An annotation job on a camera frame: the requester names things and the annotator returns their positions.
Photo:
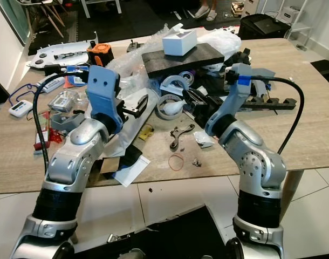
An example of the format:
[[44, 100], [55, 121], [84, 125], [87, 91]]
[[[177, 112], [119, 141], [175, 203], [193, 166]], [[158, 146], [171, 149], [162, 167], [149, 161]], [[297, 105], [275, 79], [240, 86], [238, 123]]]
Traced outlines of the black metal bracket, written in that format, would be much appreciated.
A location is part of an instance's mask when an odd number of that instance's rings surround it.
[[196, 127], [195, 124], [189, 124], [189, 126], [187, 126], [184, 129], [179, 129], [178, 127], [175, 127], [172, 131], [171, 131], [171, 136], [174, 138], [174, 140], [172, 141], [171, 145], [169, 146], [172, 151], [177, 150], [177, 148], [179, 147], [179, 139], [180, 136], [184, 133], [190, 132], [192, 130], [194, 130], [194, 128]]

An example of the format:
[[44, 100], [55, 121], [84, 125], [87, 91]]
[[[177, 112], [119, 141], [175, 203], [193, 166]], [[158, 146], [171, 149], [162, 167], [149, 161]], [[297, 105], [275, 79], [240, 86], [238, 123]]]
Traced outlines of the grey printed plastic part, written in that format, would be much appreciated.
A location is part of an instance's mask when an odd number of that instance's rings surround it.
[[69, 133], [80, 126], [84, 120], [85, 114], [81, 111], [72, 114], [63, 114], [58, 111], [50, 113], [50, 126], [58, 132], [66, 131]]

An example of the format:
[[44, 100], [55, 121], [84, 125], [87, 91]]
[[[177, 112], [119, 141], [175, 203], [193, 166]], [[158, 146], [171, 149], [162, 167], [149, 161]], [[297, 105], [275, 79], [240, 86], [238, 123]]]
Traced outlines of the black hard case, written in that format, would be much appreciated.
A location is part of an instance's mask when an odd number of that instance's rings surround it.
[[238, 37], [241, 40], [283, 38], [290, 30], [285, 24], [266, 14], [246, 15], [240, 20]]

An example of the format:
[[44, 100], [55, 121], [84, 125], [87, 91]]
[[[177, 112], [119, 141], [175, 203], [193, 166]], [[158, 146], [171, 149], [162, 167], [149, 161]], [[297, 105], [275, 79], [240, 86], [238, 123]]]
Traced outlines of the clear plastic bag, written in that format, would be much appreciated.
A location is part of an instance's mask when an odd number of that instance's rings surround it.
[[166, 55], [162, 39], [173, 36], [175, 32], [180, 30], [180, 28], [170, 29], [165, 25], [162, 30], [152, 35], [142, 47], [113, 59], [108, 62], [106, 67], [123, 77], [130, 76], [132, 73], [140, 73], [147, 74], [149, 79], [162, 81], [166, 77], [178, 76], [180, 72], [189, 71], [188, 67], [175, 67], [174, 61], [178, 62], [192, 57], [196, 50], [202, 49], [201, 44], [211, 45], [212, 49], [223, 55], [223, 59], [213, 63], [204, 62], [202, 65], [194, 64], [192, 66], [193, 70], [205, 66], [213, 66], [220, 69], [223, 66], [223, 62], [229, 59], [241, 47], [241, 38], [236, 34], [216, 29], [197, 37], [197, 47], [193, 47], [184, 56]]

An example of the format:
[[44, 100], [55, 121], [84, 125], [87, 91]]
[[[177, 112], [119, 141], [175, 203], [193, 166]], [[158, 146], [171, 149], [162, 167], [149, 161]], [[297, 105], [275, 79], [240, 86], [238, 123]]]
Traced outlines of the person's feet in sandals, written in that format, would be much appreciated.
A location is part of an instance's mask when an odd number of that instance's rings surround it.
[[202, 5], [194, 14], [194, 19], [206, 19], [209, 22], [212, 22], [216, 19], [218, 13], [214, 8], [210, 8], [208, 5]]

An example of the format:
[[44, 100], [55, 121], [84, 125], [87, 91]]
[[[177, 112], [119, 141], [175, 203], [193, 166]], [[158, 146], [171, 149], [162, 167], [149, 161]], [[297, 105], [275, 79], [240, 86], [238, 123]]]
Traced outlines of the white light bulb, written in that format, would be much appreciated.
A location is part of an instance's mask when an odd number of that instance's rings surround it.
[[184, 104], [184, 101], [167, 102], [163, 104], [161, 111], [167, 116], [174, 116], [182, 113]]

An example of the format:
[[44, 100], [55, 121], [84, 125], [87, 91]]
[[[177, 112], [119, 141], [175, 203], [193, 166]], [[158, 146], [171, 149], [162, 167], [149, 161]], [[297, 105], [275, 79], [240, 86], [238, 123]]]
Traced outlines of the black chair seat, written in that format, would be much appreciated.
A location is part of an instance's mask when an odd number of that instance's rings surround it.
[[310, 64], [317, 69], [318, 72], [329, 81], [329, 60], [323, 59], [315, 62], [310, 62]]

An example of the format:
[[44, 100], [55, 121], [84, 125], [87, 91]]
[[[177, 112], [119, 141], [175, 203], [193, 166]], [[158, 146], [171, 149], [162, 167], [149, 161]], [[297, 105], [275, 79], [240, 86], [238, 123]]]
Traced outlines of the white cardboard box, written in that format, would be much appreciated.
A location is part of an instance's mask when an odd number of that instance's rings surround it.
[[184, 56], [197, 45], [197, 32], [195, 29], [173, 28], [162, 37], [162, 45], [166, 55]]

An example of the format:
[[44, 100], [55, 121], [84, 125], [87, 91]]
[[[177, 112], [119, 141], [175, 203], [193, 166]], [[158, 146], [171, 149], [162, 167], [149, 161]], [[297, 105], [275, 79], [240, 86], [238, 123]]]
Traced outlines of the small grey display device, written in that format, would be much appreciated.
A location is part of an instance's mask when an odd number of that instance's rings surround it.
[[68, 113], [72, 110], [75, 100], [76, 100], [76, 93], [73, 93], [73, 91], [62, 91], [57, 96], [55, 96], [47, 106], [51, 110], [55, 111], [61, 111], [63, 113]]

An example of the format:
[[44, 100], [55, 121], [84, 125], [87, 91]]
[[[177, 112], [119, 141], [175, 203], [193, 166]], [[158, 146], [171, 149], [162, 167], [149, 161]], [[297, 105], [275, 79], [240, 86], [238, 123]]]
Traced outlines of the orange and black battery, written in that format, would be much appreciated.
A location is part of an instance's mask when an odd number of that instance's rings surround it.
[[114, 59], [111, 45], [106, 43], [91, 42], [91, 46], [86, 49], [88, 54], [88, 63], [91, 66], [105, 67]]

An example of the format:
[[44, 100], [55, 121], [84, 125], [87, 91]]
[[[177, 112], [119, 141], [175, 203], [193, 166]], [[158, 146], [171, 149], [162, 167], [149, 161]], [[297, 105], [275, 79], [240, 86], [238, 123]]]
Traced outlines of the white flat plastic panel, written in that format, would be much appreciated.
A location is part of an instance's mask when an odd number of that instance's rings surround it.
[[46, 66], [76, 66], [88, 60], [87, 49], [89, 44], [71, 43], [49, 45], [37, 50], [27, 66], [42, 70]]

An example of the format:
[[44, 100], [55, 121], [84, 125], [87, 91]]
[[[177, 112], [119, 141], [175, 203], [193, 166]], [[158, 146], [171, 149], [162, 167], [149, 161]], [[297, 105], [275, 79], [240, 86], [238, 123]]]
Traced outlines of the red rubber band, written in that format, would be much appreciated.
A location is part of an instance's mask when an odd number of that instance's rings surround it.
[[173, 171], [180, 171], [184, 167], [184, 164], [185, 158], [179, 153], [170, 155], [168, 159], [169, 168], [171, 168]]

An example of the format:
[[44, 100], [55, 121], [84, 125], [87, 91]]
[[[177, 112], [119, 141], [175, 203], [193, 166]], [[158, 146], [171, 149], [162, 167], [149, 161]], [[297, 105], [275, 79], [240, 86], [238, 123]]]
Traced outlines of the white paper sheet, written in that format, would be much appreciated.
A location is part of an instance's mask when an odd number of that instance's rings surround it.
[[150, 160], [141, 155], [133, 165], [121, 168], [113, 173], [113, 178], [123, 187], [128, 187], [149, 164]]

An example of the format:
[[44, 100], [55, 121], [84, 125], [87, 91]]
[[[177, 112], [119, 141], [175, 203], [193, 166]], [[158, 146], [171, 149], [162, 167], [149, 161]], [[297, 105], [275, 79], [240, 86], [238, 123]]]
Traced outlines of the blue card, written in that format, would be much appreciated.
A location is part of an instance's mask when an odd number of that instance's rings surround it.
[[[88, 69], [88, 66], [68, 66], [66, 67], [66, 72], [85, 72], [88, 71]], [[67, 76], [65, 80], [65, 88], [82, 87], [86, 85], [80, 76]]]

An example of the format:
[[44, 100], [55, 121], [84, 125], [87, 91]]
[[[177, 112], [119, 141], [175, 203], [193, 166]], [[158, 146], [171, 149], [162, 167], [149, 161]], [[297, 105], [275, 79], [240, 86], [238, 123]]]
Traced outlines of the crumpled white paper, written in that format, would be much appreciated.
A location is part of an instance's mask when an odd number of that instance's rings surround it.
[[214, 138], [209, 136], [206, 131], [196, 131], [193, 133], [193, 136], [199, 148], [211, 147], [215, 143]]

